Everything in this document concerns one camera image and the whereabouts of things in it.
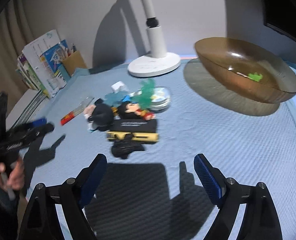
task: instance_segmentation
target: beige curtain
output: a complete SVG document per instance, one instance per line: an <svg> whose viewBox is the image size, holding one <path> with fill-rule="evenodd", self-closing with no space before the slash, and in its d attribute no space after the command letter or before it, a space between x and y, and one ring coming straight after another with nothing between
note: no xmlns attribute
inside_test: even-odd
<svg viewBox="0 0 296 240"><path fill-rule="evenodd" d="M0 92L8 94L8 113L27 90L15 70L17 57L33 40L22 0L11 0L0 14Z"/></svg>

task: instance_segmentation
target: doll face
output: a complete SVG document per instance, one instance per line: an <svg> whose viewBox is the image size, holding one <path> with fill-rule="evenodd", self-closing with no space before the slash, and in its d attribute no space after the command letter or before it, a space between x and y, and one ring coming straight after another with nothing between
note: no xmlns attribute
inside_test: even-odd
<svg viewBox="0 0 296 240"><path fill-rule="evenodd" d="M133 112L136 112L139 108L139 104L134 104L134 103L129 103L127 106L126 106L127 110L126 112L127 113L133 113Z"/></svg>

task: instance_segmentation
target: brown bowl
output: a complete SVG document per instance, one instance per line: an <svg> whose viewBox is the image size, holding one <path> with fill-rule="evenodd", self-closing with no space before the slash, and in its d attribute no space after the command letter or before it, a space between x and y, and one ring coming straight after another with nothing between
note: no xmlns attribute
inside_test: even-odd
<svg viewBox="0 0 296 240"><path fill-rule="evenodd" d="M195 43L207 71L228 89L243 97L280 103L296 95L296 75L273 53L255 44L213 37Z"/></svg>

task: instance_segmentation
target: white wall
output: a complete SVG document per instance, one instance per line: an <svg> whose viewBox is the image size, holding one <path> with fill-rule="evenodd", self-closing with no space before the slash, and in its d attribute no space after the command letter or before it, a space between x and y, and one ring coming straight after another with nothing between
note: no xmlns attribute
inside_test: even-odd
<svg viewBox="0 0 296 240"><path fill-rule="evenodd" d="M97 66L136 58L144 52L143 46L149 50L141 2L129 1L130 6L127 0L23 0L23 4L35 37L57 29L61 38L76 44L88 67L92 67L93 62ZM261 0L153 0L153 3L171 52L195 54L196 41L230 36L296 62L296 43L263 25Z"/></svg>

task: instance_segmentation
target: human hand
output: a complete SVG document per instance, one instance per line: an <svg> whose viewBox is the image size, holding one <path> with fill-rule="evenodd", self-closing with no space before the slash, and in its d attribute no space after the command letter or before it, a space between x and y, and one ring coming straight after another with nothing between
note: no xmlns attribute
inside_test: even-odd
<svg viewBox="0 0 296 240"><path fill-rule="evenodd" d="M16 161L16 166L13 169L13 171L10 173L10 176L8 178L6 185L3 183L3 180L1 178L1 173L4 171L5 171L5 165L4 163L0 163L0 188L2 188L4 191L7 191L7 189L9 188L16 191L21 190L25 183L24 166L23 166L22 158L19 157L18 160Z"/></svg>

